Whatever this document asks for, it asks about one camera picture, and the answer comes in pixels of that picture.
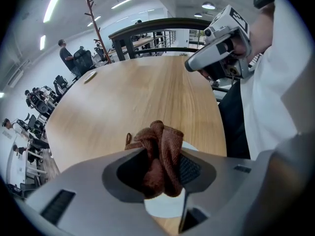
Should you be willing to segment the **person's right hand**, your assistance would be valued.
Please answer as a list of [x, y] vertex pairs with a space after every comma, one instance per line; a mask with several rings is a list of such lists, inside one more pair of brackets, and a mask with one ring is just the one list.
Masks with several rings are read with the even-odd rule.
[[232, 44], [233, 44], [233, 54], [236, 56], [240, 56], [242, 58], [246, 57], [247, 49], [246, 45], [241, 39], [240, 36], [235, 36], [231, 38]]

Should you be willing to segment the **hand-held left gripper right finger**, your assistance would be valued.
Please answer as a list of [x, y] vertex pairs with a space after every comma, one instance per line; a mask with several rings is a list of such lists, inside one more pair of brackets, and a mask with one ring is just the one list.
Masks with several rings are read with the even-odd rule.
[[257, 162], [184, 149], [182, 236], [244, 236], [256, 191]]

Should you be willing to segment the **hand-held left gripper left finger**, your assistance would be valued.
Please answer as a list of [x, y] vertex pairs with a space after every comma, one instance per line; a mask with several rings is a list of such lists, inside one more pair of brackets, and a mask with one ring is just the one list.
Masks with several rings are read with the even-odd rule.
[[36, 189], [26, 204], [48, 234], [163, 236], [140, 192], [146, 159], [137, 148], [77, 163]]

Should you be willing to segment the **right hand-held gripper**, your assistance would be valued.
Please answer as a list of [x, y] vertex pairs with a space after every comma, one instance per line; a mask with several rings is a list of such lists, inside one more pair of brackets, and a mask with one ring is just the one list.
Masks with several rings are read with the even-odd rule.
[[[231, 6], [225, 7], [204, 30], [206, 46], [185, 61], [188, 72], [200, 70], [207, 80], [225, 77], [245, 78], [250, 72], [247, 57], [252, 52], [250, 26]], [[246, 45], [246, 57], [233, 54], [231, 38], [240, 36]]]

